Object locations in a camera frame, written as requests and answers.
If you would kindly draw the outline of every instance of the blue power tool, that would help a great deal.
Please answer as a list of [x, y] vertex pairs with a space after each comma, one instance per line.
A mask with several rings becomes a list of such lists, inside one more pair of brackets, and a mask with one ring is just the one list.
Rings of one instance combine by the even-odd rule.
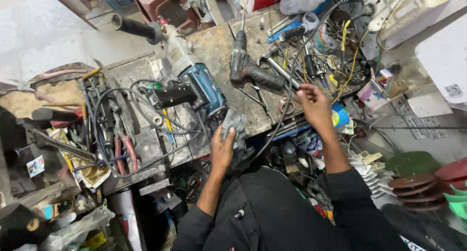
[[194, 110], [204, 108], [207, 113], [224, 105], [225, 100], [219, 87], [201, 58], [193, 54], [191, 47], [177, 27], [170, 25], [159, 16], [158, 22], [149, 25], [132, 19], [124, 19], [119, 14], [112, 17], [115, 29], [145, 37], [149, 44], [156, 45], [161, 40], [169, 46], [168, 61], [172, 65], [173, 80], [163, 89], [150, 89], [149, 100], [158, 109], [190, 103]]

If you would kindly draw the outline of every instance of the plastic bottle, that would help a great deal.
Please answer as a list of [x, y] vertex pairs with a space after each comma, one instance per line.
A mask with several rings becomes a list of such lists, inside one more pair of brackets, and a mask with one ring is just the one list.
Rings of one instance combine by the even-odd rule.
[[279, 10], [284, 15], [302, 14], [313, 11], [326, 0], [281, 0]]

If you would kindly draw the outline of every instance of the black shirt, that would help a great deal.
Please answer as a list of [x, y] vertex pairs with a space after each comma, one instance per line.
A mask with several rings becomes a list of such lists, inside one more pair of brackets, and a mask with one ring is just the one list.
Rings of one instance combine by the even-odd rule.
[[[406, 250], [354, 170], [319, 177], [336, 226], [323, 218], [280, 172], [267, 167], [235, 179], [215, 217], [193, 206], [172, 250]], [[235, 214], [245, 214], [237, 219]]]

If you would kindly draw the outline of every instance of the black drill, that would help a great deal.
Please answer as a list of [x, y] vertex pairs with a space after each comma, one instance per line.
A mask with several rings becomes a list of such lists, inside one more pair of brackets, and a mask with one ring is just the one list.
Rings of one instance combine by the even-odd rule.
[[230, 81], [243, 88], [245, 85], [244, 79], [249, 78], [259, 86], [263, 86], [274, 91], [281, 91], [284, 86], [285, 79], [281, 76], [271, 74], [264, 69], [260, 69], [254, 60], [252, 60], [248, 55], [247, 35], [243, 30], [244, 26], [245, 11], [243, 10], [242, 28], [235, 37], [233, 51], [230, 56]]

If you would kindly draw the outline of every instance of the workbench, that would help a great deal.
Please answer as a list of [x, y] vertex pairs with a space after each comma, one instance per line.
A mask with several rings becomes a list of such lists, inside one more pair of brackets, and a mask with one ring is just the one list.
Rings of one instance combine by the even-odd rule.
[[[244, 30], [248, 39], [247, 51], [254, 60], [257, 60], [261, 53], [273, 46], [273, 43], [265, 43], [267, 39], [266, 30], [284, 18], [285, 15], [280, 13], [278, 5], [273, 5], [271, 7], [246, 15]], [[259, 24], [261, 20], [263, 20], [265, 26], [264, 30], [260, 29]], [[204, 31], [190, 35], [186, 38], [186, 40], [192, 42], [194, 53], [201, 57], [205, 62], [211, 75], [225, 96], [227, 106], [235, 113], [245, 114], [248, 117], [245, 126], [248, 138], [272, 129], [272, 127], [281, 118], [279, 106], [284, 102], [286, 96], [278, 95], [277, 93], [271, 93], [263, 89], [260, 89], [260, 91], [257, 92], [253, 87], [251, 87], [252, 83], [246, 83], [243, 90], [253, 97], [262, 100], [267, 105], [267, 108], [264, 108], [262, 105], [256, 103], [253, 99], [232, 86], [229, 78], [230, 55], [234, 45], [233, 35], [236, 35], [241, 26], [241, 22], [242, 18], [239, 17], [222, 25], [211, 27]], [[163, 65], [162, 59], [163, 57], [156, 57], [153, 51], [149, 51], [139, 56], [110, 64], [107, 66], [108, 73], [111, 77], [115, 78], [117, 82], [116, 84], [109, 82], [109, 84], [113, 88], [120, 86], [129, 87], [132, 83], [129, 78], [130, 75], [134, 79], [147, 78], [165, 82], [170, 79], [172, 75], [170, 75], [170, 72], [166, 71], [166, 66]], [[277, 61], [278, 63], [282, 64], [283, 59], [278, 57]], [[346, 89], [344, 92], [350, 93], [351, 91], [353, 90]], [[135, 120], [135, 133], [138, 134], [149, 131], [151, 127], [147, 121], [135, 110], [134, 105], [128, 102], [127, 104], [129, 105], [131, 115]], [[154, 114], [154, 112], [144, 106], [142, 106], [142, 110], [148, 115]], [[184, 126], [187, 124], [193, 126], [196, 123], [195, 121], [190, 122], [187, 120], [190, 118], [188, 116], [180, 116], [186, 115], [186, 113], [188, 113], [188, 110], [184, 109], [183, 105], [169, 108], [167, 111], [171, 118], [177, 119], [177, 121], [181, 124], [184, 124]], [[302, 111], [303, 107], [299, 103], [295, 103], [295, 111], [292, 112], [288, 117], [295, 117]], [[158, 132], [156, 134], [154, 129], [151, 131], [153, 132], [151, 140], [154, 144], [150, 148], [145, 148], [145, 150], [153, 151], [156, 150], [156, 147], [160, 145], [163, 152], [160, 152], [159, 154], [162, 155], [162, 153], [169, 152], [173, 149], [165, 133]], [[183, 136], [175, 135], [176, 142], [177, 144], [183, 144], [189, 140], [191, 136], [192, 134]], [[127, 181], [122, 181], [121, 179], [112, 179], [110, 177], [108, 180], [114, 181], [106, 181], [104, 183], [104, 193], [108, 194], [109, 192], [116, 191], [119, 188], [123, 188], [130, 184], [147, 179], [151, 175], [154, 175], [153, 172], [155, 172], [156, 166], [163, 163], [172, 168], [178, 166], [179, 164], [183, 164], [209, 154], [209, 141], [207, 140], [206, 136], [203, 134], [200, 135], [197, 139], [198, 140], [194, 141], [189, 146], [176, 152], [173, 157], [171, 156], [168, 159], [166, 158], [165, 162], [161, 160], [160, 163], [154, 164], [152, 167], [148, 168], [148, 170], [131, 177], [131, 179], [128, 179]], [[143, 146], [141, 142], [139, 143], [140, 144], [137, 142], [137, 146]]]
[[[252, 59], [257, 60], [264, 51], [274, 45], [274, 43], [266, 43], [268, 37], [266, 31], [285, 17], [286, 15], [283, 15], [279, 11], [278, 4], [246, 15], [244, 30], [248, 39], [247, 52]], [[261, 20], [263, 20], [264, 30], [260, 29]], [[262, 97], [260, 99], [258, 93], [250, 87], [251, 83], [247, 83], [243, 90], [255, 98], [263, 100], [269, 109], [269, 113], [267, 113], [261, 105], [232, 87], [229, 80], [230, 54], [234, 45], [234, 36], [241, 25], [242, 17], [240, 16], [222, 25], [190, 35], [187, 37], [187, 40], [193, 42], [194, 53], [203, 58], [220, 90], [225, 95], [229, 108], [236, 113], [242, 113], [248, 117], [246, 125], [247, 137], [251, 137], [271, 130], [273, 125], [278, 123], [281, 118], [279, 106], [284, 102], [286, 96], [261, 89], [260, 94]], [[293, 54], [296, 53], [292, 48], [290, 50]], [[277, 61], [279, 64], [282, 64], [283, 59], [278, 57]], [[329, 71], [326, 77], [327, 81], [331, 84], [330, 74], [331, 72]], [[343, 90], [342, 96], [354, 91], [353, 87], [348, 86]], [[291, 113], [290, 117], [303, 111], [301, 105], [298, 103], [294, 104], [295, 111]]]

